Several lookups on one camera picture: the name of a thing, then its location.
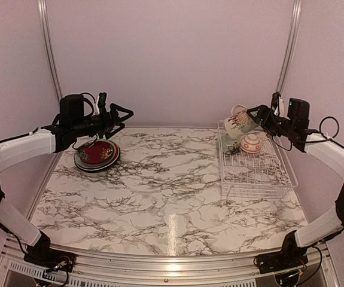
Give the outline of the dark red flower plate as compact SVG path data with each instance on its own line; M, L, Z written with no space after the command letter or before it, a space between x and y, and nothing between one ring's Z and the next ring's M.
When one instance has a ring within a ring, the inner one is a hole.
M101 164L115 153L115 147L108 141L88 141L77 149L77 155L86 164Z

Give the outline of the pale green flower bowl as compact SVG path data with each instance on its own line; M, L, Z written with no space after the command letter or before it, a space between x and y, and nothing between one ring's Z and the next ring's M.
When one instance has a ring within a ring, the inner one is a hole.
M240 142L234 140L228 134L223 134L220 141L223 154L233 155L239 153L241 150Z

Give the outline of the black rimmed cream plate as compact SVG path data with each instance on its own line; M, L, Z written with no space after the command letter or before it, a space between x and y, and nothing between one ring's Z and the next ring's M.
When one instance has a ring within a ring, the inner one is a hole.
M113 167L113 165L115 165L116 162L119 161L119 159L120 159L120 155L118 155L117 157L105 160L98 164L88 164L88 163L83 162L79 157L74 157L74 163L78 169L84 172L95 173L95 172L101 172L101 171L109 169L110 167Z

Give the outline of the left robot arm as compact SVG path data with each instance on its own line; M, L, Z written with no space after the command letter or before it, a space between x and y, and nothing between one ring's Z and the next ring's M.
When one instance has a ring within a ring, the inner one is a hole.
M97 136L109 139L125 127L134 112L118 104L106 104L107 93L97 98L89 93L69 94L59 102L53 122L32 132L0 140L0 176L36 158L60 153L79 138ZM19 211L2 190L0 181L0 226L26 243L28 257L43 266L56 260L51 240Z

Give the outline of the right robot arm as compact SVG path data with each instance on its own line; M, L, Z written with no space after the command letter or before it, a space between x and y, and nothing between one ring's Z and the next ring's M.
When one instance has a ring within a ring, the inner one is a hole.
M308 172L310 182L305 185L308 191L319 190L322 195L326 189L336 200L327 200L331 206L307 226L287 234L280 251L259 255L256 260L261 267L268 261L277 262L281 267L291 267L308 248L324 242L344 229L344 146L337 143L334 136L327 136L320 128L309 128L309 103L291 98L286 117L280 114L281 104L273 99L270 106L260 105L247 110L249 117L271 136L287 138L297 150L318 162L321 172L316 175L315 168Z

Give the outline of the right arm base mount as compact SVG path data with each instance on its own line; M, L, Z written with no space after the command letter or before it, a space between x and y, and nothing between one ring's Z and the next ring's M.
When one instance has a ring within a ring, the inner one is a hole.
M261 274L298 267L308 263L307 248L299 247L296 242L295 232L288 233L277 252L257 255L253 263Z

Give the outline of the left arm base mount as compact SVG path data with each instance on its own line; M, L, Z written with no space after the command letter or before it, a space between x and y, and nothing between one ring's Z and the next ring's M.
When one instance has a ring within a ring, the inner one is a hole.
M74 268L76 254L72 252L53 249L50 246L50 238L42 234L33 245L27 245L24 260L46 268L46 272L67 271Z

